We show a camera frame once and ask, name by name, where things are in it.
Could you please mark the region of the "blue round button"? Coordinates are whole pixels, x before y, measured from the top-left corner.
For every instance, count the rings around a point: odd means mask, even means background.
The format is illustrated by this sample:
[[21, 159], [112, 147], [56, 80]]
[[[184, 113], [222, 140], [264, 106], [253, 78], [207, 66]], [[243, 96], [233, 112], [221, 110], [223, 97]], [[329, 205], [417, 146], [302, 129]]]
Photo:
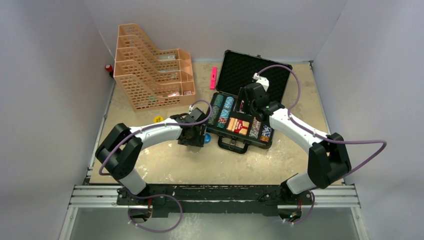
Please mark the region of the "blue round button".
[[208, 144], [211, 141], [211, 139], [212, 138], [211, 138], [210, 134], [206, 133], [205, 137], [204, 137], [204, 143]]

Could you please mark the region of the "red playing card deck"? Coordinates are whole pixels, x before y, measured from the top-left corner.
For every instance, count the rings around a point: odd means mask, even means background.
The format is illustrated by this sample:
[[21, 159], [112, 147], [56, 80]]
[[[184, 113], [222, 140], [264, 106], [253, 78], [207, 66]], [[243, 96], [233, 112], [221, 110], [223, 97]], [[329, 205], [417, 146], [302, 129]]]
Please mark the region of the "red playing card deck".
[[235, 134], [246, 136], [250, 127], [248, 121], [230, 117], [226, 130]]

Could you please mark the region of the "blue playing card deck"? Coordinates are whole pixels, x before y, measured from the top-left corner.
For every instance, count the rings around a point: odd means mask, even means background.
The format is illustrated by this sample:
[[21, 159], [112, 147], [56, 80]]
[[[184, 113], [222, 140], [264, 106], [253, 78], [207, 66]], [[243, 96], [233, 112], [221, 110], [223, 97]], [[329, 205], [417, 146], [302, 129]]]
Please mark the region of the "blue playing card deck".
[[240, 105], [239, 105], [239, 112], [240, 113], [246, 113], [246, 109], [247, 109], [247, 104], [246, 104], [246, 102], [244, 101], [244, 100], [242, 100], [241, 102], [240, 102]]

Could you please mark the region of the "black poker chip case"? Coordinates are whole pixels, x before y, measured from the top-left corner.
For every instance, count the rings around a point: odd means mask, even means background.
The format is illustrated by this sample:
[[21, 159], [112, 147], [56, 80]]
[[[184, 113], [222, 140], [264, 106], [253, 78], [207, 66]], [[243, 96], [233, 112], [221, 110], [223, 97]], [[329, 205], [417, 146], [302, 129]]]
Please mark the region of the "black poker chip case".
[[[253, 76], [258, 73], [260, 76], [269, 80], [269, 88], [267, 94], [271, 101], [281, 102], [286, 90], [288, 80], [293, 67], [290, 64], [280, 63], [272, 60], [244, 53], [227, 50], [224, 53], [222, 66], [219, 76], [216, 79], [216, 92], [211, 99], [215, 100], [216, 95], [224, 96], [223, 104], [218, 113], [217, 119], [213, 124], [206, 123], [206, 131], [210, 134], [218, 136], [218, 146], [224, 150], [228, 150], [237, 154], [247, 152], [249, 146], [255, 146], [261, 149], [269, 149], [273, 143], [274, 129], [270, 142], [260, 141], [261, 132], [264, 125], [262, 122], [258, 138], [249, 137], [249, 131], [252, 127], [254, 116], [247, 113], [234, 111], [234, 105], [239, 94], [240, 88], [254, 82]], [[227, 97], [233, 97], [234, 103], [229, 114], [224, 129], [217, 127], [218, 119], [223, 109]], [[250, 123], [247, 135], [240, 135], [227, 130], [230, 118], [237, 118]]]

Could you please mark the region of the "yellow round button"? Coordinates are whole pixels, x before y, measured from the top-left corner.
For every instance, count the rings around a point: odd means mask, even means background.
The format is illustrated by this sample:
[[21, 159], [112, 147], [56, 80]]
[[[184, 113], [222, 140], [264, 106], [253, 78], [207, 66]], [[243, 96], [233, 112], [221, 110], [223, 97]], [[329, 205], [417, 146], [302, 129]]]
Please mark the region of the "yellow round button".
[[163, 116], [156, 116], [155, 118], [154, 118], [154, 123], [161, 123], [161, 122], [163, 122], [165, 119], [164, 119], [164, 117]]

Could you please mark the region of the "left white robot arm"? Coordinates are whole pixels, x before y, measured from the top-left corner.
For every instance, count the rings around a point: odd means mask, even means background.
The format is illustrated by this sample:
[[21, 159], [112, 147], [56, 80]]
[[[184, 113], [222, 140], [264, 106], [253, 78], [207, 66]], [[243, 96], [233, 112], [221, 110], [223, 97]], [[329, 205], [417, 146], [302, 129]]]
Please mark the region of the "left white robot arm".
[[146, 126], [116, 124], [95, 151], [101, 163], [99, 171], [108, 174], [129, 191], [138, 205], [149, 199], [149, 186], [136, 171], [141, 151], [154, 145], [176, 140], [179, 145], [203, 147], [208, 116], [199, 108]]

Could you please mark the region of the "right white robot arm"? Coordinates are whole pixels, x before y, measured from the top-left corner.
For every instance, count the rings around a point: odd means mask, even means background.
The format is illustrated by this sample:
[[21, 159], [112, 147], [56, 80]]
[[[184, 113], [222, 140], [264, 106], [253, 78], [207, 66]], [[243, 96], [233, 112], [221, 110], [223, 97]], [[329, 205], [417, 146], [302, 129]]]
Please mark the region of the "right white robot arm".
[[325, 189], [351, 171], [341, 135], [328, 135], [309, 125], [299, 127], [301, 121], [280, 102], [271, 101], [261, 83], [254, 82], [240, 88], [235, 107], [283, 133], [308, 154], [307, 170], [281, 184], [280, 196], [284, 202], [292, 204], [305, 191]]

